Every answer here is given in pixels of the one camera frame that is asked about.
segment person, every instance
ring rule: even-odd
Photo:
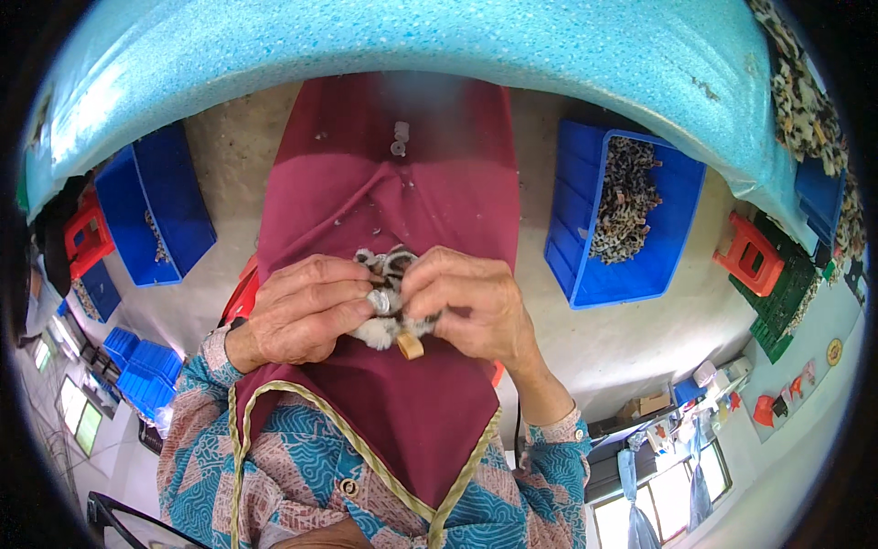
[[[418,76],[434,80],[413,92],[408,77],[321,78],[299,93],[266,191],[254,307],[184,365],[159,461],[162,520],[202,543],[585,546],[587,427],[512,272],[507,91]],[[405,158],[363,137],[394,120],[412,128]],[[401,242],[420,255],[405,314],[443,311],[411,362],[346,336],[375,313],[355,250]],[[526,423],[514,472],[494,361]]]

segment hand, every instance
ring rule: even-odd
[[[406,271],[402,299],[416,319],[468,307],[469,317],[445,311],[433,332],[467,357],[499,360],[510,374],[542,363],[522,292],[503,261],[435,247]]]
[[[373,314],[365,299],[368,269],[315,255],[275,271],[256,292],[249,320],[226,336],[226,354],[239,372],[267,363],[321,362],[335,339]]]

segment cardboard box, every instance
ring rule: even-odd
[[[648,396],[631,399],[625,406],[615,415],[624,420],[632,420],[651,414],[656,410],[661,410],[665,406],[671,404],[670,393],[655,393]]]

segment maroon apron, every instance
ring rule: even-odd
[[[394,156],[394,123],[410,125]],[[305,82],[269,175],[256,252],[262,282],[321,253],[353,258],[405,243],[442,244],[515,265],[518,176],[505,88],[429,73],[370,73]],[[331,406],[389,472],[436,509],[498,409],[494,366],[432,336],[407,361],[338,339],[321,364],[265,365],[235,384],[237,428],[254,391],[272,380]],[[280,391],[260,395],[251,441]]]

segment patterned blouse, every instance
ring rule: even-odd
[[[241,374],[227,360],[226,333],[212,332],[180,374],[157,479],[162,520],[213,547],[232,544],[234,457],[227,396]],[[439,546],[586,546],[591,441],[579,411],[526,431],[522,469],[514,472],[500,437],[493,436],[445,521]],[[281,397],[244,460],[238,514],[243,547],[268,549],[349,517],[378,549],[428,547],[428,521],[404,505],[335,425],[295,393]]]

